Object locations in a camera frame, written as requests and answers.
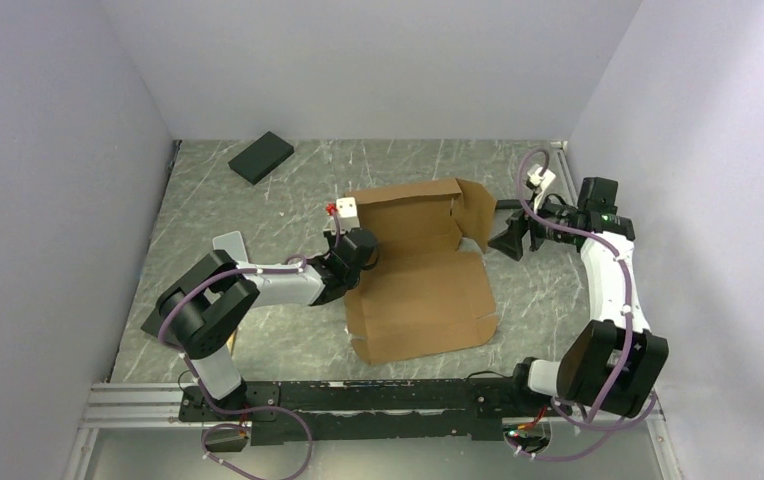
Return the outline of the brown cardboard box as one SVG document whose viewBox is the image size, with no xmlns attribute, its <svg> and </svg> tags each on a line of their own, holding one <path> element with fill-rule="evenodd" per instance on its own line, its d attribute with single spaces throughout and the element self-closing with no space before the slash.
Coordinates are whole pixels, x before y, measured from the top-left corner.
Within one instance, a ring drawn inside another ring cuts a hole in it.
<svg viewBox="0 0 764 480">
<path fill-rule="evenodd" d="M 499 317 L 483 256 L 496 200 L 480 183 L 445 178 L 351 193 L 376 265 L 345 298 L 356 354 L 384 364 L 472 348 Z"/>
</svg>

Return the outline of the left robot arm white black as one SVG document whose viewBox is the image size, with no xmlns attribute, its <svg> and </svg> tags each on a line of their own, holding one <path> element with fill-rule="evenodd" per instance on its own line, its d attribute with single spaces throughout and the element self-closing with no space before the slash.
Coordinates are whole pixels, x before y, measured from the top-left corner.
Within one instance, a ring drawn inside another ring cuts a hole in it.
<svg viewBox="0 0 764 480">
<path fill-rule="evenodd" d="M 327 239 L 325 253 L 279 265 L 256 265 L 214 249 L 159 295 L 142 329 L 190 362 L 207 392 L 206 407 L 219 419 L 233 419 L 245 406 L 246 384 L 227 342 L 250 310 L 330 303 L 372 268 L 378 242 L 370 231 L 353 228 Z"/>
</svg>

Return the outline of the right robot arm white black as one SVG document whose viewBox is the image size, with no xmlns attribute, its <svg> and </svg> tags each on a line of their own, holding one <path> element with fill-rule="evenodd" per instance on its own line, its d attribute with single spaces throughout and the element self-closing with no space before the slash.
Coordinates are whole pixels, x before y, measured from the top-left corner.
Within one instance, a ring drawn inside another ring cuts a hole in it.
<svg viewBox="0 0 764 480">
<path fill-rule="evenodd" d="M 572 245 L 582 259 L 591 318 L 558 361 L 528 357 L 514 371 L 509 401 L 515 411 L 532 415 L 546 402 L 566 401 L 634 418 L 669 355 L 665 338 L 652 333 L 643 314 L 633 272 L 635 229 L 619 215 L 614 180 L 587 177 L 576 204 L 550 200 L 547 179 L 531 174 L 518 184 L 521 207 L 491 248 L 513 260 L 544 242 Z"/>
</svg>

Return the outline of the black flat box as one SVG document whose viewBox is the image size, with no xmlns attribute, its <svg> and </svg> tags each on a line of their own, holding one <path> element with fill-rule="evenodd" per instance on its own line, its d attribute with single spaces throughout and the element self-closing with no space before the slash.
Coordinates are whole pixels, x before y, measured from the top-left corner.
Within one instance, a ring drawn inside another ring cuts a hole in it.
<svg viewBox="0 0 764 480">
<path fill-rule="evenodd" d="M 229 162 L 231 171 L 256 185 L 285 162 L 295 148 L 272 131 L 267 131 Z"/>
</svg>

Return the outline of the black foam tube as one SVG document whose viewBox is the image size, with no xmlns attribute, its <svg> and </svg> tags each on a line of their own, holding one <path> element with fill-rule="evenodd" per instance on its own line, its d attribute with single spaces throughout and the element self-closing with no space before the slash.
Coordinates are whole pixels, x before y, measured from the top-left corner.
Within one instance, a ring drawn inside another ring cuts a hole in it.
<svg viewBox="0 0 764 480">
<path fill-rule="evenodd" d="M 498 200 L 494 206 L 495 212 L 520 212 L 522 210 L 522 205 L 517 199 Z"/>
</svg>

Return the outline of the clear plastic lid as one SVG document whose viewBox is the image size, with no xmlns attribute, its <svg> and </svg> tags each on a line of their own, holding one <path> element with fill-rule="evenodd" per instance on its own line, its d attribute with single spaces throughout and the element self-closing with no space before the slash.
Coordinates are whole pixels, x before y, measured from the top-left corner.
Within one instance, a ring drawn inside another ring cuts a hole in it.
<svg viewBox="0 0 764 480">
<path fill-rule="evenodd" d="M 225 251 L 236 263 L 248 263 L 249 254 L 243 235 L 240 231 L 232 231 L 212 239 L 214 250 Z"/>
</svg>

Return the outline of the black triangular plate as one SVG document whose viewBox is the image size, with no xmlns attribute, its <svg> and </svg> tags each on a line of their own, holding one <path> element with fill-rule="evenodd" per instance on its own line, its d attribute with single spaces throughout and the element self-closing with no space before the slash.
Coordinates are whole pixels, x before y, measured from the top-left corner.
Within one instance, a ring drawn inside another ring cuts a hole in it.
<svg viewBox="0 0 764 480">
<path fill-rule="evenodd" d="M 140 329 L 147 335 L 157 338 L 163 323 L 164 318 L 157 309 L 153 308 L 141 324 Z M 170 328 L 165 331 L 164 341 L 173 347 L 180 347 L 180 343 Z"/>
</svg>

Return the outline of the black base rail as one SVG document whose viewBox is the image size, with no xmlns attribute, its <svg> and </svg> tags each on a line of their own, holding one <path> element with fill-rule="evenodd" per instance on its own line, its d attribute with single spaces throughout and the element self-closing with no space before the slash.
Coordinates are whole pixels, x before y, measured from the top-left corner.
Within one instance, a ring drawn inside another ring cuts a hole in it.
<svg viewBox="0 0 764 480">
<path fill-rule="evenodd" d="M 242 402 L 214 411 L 200 389 L 183 390 L 188 424 L 238 421 L 255 446 L 316 441 L 465 437 L 494 441 L 545 413 L 546 397 L 505 377 L 412 380 L 250 381 Z"/>
</svg>

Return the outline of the aluminium frame rail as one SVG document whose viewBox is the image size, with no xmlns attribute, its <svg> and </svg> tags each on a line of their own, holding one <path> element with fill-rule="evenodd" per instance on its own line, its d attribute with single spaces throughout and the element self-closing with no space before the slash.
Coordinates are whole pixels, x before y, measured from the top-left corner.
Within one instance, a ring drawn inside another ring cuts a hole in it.
<svg viewBox="0 0 764 480">
<path fill-rule="evenodd" d="M 80 426 L 100 429 L 165 428 L 180 425 L 183 392 L 171 383 L 94 384 Z"/>
</svg>

